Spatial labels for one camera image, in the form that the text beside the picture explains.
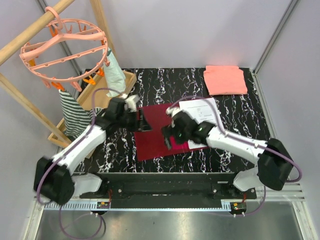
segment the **white paper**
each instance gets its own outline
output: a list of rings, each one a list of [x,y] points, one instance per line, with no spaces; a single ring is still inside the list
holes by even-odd
[[[216,101],[212,98],[207,100],[213,104],[214,108],[217,109]],[[180,109],[187,112],[198,124],[207,121],[213,124],[217,124],[215,114],[208,103],[202,99],[188,100],[179,102]],[[199,149],[206,147],[203,144],[196,144],[193,141],[188,141],[189,149]]]

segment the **pink drying rack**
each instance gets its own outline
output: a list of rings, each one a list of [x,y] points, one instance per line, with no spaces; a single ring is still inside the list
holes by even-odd
[[[57,33],[53,38],[51,38],[48,41],[44,42],[39,42],[36,44],[30,45],[29,43],[26,43],[20,51],[20,58],[22,59],[24,65],[36,76],[40,77],[42,82],[47,88],[51,88],[50,82],[53,86],[57,87],[57,85],[60,86],[60,83],[66,83],[69,82],[75,89],[77,89],[79,92],[82,91],[81,87],[78,84],[78,80],[84,79],[91,74],[95,73],[103,64],[104,62],[108,66],[110,62],[107,59],[107,53],[108,53],[108,42],[107,38],[105,36],[105,33],[96,25],[80,20],[80,19],[75,19],[75,18],[64,18],[60,19],[59,15],[57,12],[52,8],[52,7],[46,7],[45,11],[50,11],[52,14],[55,16],[56,20],[51,21],[46,27],[51,28],[54,27],[55,32]],[[66,23],[77,23],[79,27],[79,32],[77,33],[72,33],[73,28],[72,25],[68,29],[66,26]],[[41,55],[43,52],[45,52],[47,49],[52,47],[55,44],[58,44],[63,41],[67,40],[84,40],[84,41],[101,41],[103,43],[102,46],[98,46],[95,48],[92,48],[87,51],[83,51],[77,54],[73,54],[71,56],[66,56],[57,60],[45,62],[39,65],[30,65],[29,61],[38,57]],[[48,77],[45,74],[41,74],[37,72],[36,70],[42,69],[42,68],[47,68],[49,66],[52,66],[54,64],[59,64],[63,63],[65,61],[71,60],[71,59],[76,59],[80,58],[82,56],[88,55],[95,53],[96,51],[102,51],[102,58],[101,60],[96,64],[96,66],[91,69],[88,72],[85,72],[84,74],[76,77],[69,77],[65,79],[57,79],[55,77]]]

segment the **table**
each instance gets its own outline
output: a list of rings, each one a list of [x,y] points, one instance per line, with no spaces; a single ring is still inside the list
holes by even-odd
[[[138,94],[139,107],[173,103],[183,96],[208,97],[204,82],[205,68],[135,68],[137,82],[131,94]],[[242,68],[247,95],[215,96],[226,129],[259,140],[268,140],[270,133],[259,101],[257,89],[248,68]],[[220,149],[157,157],[138,162],[132,132],[119,129],[98,146],[90,159],[85,159],[76,172],[239,172],[252,168],[247,160]]]

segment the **striped cloth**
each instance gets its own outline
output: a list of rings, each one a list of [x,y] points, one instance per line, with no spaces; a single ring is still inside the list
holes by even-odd
[[[94,113],[99,114],[102,108],[86,111],[68,91],[59,90],[59,94],[66,128],[64,134],[74,140],[91,124]]]

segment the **hanger hook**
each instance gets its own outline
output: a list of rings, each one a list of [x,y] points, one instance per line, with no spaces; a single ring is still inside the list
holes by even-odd
[[[51,6],[47,6],[44,10],[45,10],[45,12],[50,11],[55,16],[55,19],[57,20],[59,25],[56,25],[56,24],[54,24],[54,25],[57,30],[62,30],[64,26],[61,21],[61,18],[59,17],[59,14],[56,12],[56,10],[54,10]]]

